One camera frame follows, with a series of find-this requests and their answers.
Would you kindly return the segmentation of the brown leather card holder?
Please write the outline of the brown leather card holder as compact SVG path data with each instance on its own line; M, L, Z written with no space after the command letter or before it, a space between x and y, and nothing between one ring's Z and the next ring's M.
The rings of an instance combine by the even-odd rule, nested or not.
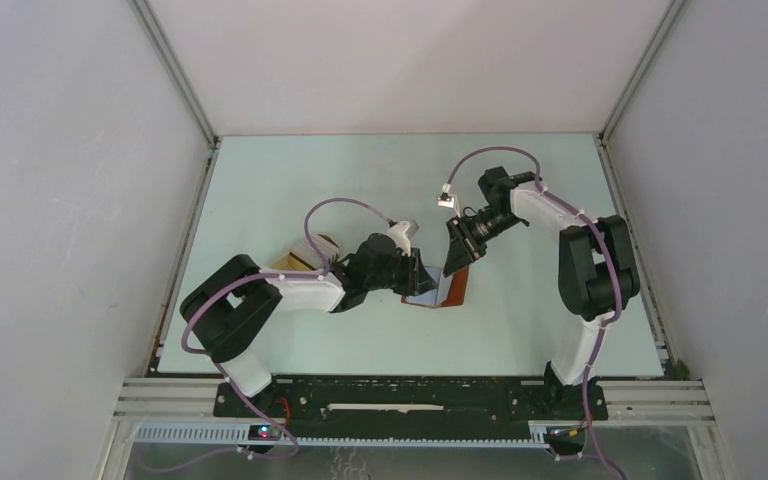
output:
M428 266L426 271L436 281L437 287L419 296L403 296L402 304L429 309L459 307L464 304L470 273L468 267L448 277L438 267Z

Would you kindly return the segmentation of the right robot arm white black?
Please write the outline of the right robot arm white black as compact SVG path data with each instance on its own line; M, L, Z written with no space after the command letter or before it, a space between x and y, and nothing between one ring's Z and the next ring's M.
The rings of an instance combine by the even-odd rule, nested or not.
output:
M495 167L478 186L486 206L472 214L458 211L446 223L444 274L481 259L490 240L519 224L540 227L556 242L557 287L573 319L547 365L541 402L551 416L566 418L582 403L610 327L640 291L627 222L618 215L591 219L551 193L534 172L511 175Z

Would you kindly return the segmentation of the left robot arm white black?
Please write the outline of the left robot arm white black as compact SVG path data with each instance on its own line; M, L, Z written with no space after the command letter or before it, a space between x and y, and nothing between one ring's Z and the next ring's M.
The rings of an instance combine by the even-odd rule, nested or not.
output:
M419 249L403 249L383 233L370 235L327 272L265 269L239 254L181 302L179 312L186 322L181 345L192 352L188 340L196 336L197 353L208 356L239 390L238 404L252 416L264 416L275 406L276 390L252 345L273 315L343 313L361 305L373 291L410 297L436 287Z

